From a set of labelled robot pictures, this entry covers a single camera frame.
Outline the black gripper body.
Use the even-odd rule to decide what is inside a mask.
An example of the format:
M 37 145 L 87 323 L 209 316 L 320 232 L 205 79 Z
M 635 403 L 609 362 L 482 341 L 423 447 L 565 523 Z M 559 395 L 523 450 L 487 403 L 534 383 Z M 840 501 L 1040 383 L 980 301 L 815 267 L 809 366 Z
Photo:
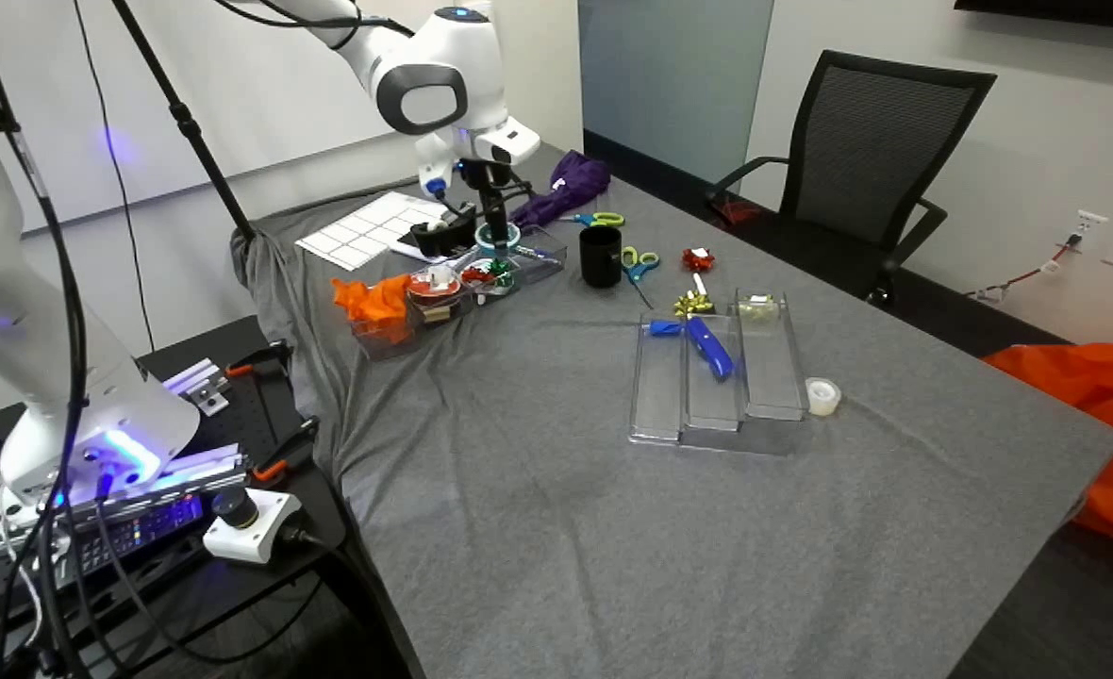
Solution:
M 505 211 L 505 190 L 516 180 L 508 151 L 495 146 L 487 160 L 459 160 L 456 173 L 468 190 L 478 193 L 478 206 L 487 215 Z

